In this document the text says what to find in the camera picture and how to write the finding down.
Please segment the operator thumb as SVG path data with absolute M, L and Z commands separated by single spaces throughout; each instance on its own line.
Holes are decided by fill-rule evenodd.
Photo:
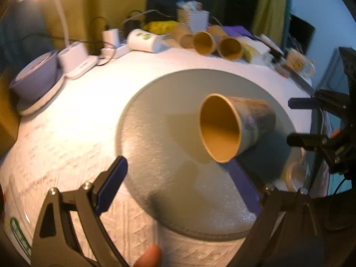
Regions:
M 160 267 L 162 265 L 162 250 L 159 246 L 150 245 L 145 253 L 137 259 L 134 267 Z

